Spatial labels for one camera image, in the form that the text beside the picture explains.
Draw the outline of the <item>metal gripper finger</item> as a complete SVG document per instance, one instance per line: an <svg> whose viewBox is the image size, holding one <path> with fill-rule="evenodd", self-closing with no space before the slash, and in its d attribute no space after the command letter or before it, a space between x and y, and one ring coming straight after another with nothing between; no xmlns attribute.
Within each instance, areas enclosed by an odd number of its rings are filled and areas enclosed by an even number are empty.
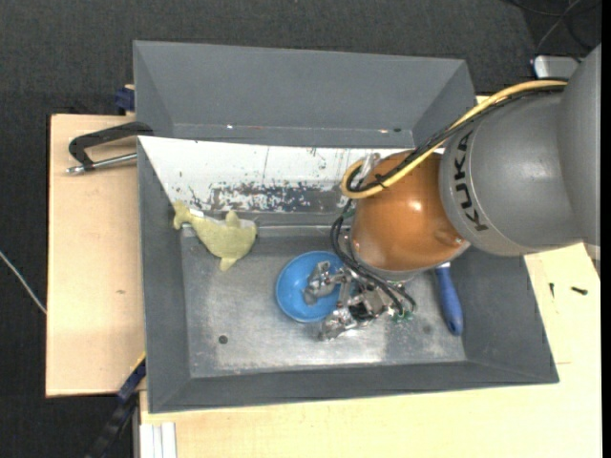
<svg viewBox="0 0 611 458"><path fill-rule="evenodd" d="M349 308L345 305L338 305L323 319L318 340L321 342L332 341L357 326L358 322L352 316Z"/></svg>
<svg viewBox="0 0 611 458"><path fill-rule="evenodd" d="M303 289L305 303L313 306L319 299L329 296L344 277L343 268L333 271L329 260L318 262L307 277L306 287Z"/></svg>

